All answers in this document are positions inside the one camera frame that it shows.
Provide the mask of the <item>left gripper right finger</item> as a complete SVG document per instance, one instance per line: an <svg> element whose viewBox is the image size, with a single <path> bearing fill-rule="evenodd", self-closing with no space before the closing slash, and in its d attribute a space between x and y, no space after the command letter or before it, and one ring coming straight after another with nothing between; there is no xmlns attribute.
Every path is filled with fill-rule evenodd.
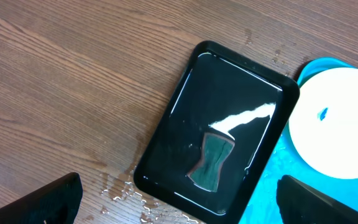
<svg viewBox="0 0 358 224"><path fill-rule="evenodd" d="M284 224L358 224L358 211L290 175L278 180L276 201Z"/></svg>

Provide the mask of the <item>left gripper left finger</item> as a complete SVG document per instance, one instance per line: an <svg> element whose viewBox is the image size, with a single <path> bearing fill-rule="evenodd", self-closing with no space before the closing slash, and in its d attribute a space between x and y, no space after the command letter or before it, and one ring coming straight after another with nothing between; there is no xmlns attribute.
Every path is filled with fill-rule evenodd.
<svg viewBox="0 0 358 224"><path fill-rule="evenodd" d="M80 175L71 172L0 208L0 223L73 223L82 196Z"/></svg>

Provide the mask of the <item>yellow-green plate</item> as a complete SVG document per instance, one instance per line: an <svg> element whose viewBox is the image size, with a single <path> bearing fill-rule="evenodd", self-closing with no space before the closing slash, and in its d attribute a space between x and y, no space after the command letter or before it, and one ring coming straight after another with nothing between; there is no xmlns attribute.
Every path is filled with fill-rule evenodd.
<svg viewBox="0 0 358 224"><path fill-rule="evenodd" d="M318 172L358 178L358 69L320 72L300 88L289 119L293 145Z"/></svg>

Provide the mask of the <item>dark wet sponge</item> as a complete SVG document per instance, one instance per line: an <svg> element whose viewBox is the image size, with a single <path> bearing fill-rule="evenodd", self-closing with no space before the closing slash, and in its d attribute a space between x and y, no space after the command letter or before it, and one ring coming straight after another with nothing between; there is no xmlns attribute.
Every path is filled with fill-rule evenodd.
<svg viewBox="0 0 358 224"><path fill-rule="evenodd" d="M201 145L201 157L187 173L193 184L207 192L217 192L221 169L234 149L235 142L214 133L205 133Z"/></svg>

